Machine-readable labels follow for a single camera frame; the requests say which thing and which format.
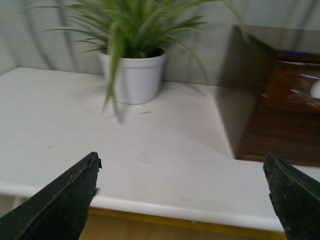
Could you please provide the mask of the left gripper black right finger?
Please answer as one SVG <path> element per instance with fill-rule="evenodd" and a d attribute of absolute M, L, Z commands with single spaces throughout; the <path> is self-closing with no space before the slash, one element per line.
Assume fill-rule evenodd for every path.
<path fill-rule="evenodd" d="M 320 238 L 320 183 L 268 153 L 263 171 L 269 198 L 288 240 Z"/>

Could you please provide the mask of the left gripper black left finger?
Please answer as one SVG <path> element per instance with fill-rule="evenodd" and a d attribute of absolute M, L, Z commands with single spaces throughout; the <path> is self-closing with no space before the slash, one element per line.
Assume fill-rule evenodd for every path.
<path fill-rule="evenodd" d="M 2 240 L 77 240 L 97 194 L 101 159 L 91 152 L 0 219 Z"/>

